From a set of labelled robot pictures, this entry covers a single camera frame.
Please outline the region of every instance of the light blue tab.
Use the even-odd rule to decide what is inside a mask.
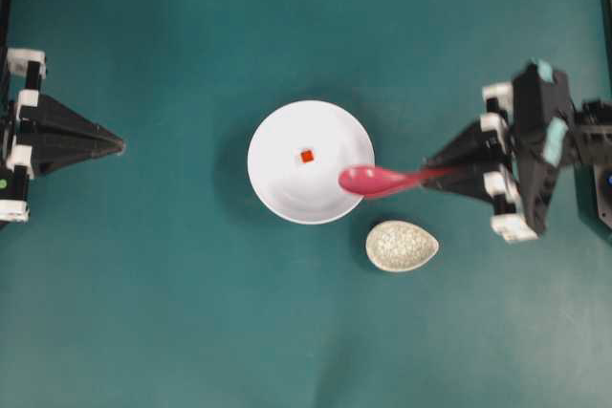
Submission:
[[[567,133],[567,124],[561,118],[554,117],[546,130],[546,143],[542,157],[546,162],[557,167],[563,154],[563,139]]]
[[[537,73],[539,77],[546,83],[555,83],[553,79],[553,66],[543,59],[532,59],[534,64],[537,66]]]

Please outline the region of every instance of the green tabletop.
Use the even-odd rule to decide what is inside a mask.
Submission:
[[[612,251],[571,172],[545,237],[515,246],[489,206],[431,191],[291,224],[246,172],[257,124],[299,99],[410,169],[532,57],[575,101],[610,97],[601,0],[13,0],[9,41],[128,146],[36,180],[31,221],[0,233],[0,406],[612,403]],[[376,271],[364,238],[387,218],[439,253]]]

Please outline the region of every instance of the bowl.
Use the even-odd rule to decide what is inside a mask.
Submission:
[[[338,184],[355,164],[374,164],[363,126],[337,105],[301,100],[272,112],[252,136],[249,179],[261,202],[290,222],[317,225],[346,215],[362,197]]]
[[[440,245],[419,226],[389,220],[372,228],[365,240],[365,251],[378,269],[389,272],[412,271],[427,263]]]

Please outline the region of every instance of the pink spoon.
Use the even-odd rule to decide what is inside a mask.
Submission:
[[[453,170],[421,169],[418,172],[402,173],[373,165],[351,166],[340,173],[338,183],[349,193],[374,199],[414,188],[427,179],[444,176]]]

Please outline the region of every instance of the white bowl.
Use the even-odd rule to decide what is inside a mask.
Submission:
[[[374,164],[370,138],[355,117],[320,100],[272,112],[255,131],[247,158],[251,185],[262,203],[283,219],[305,225],[332,222],[359,204],[360,196],[338,184],[339,173],[354,164]]]

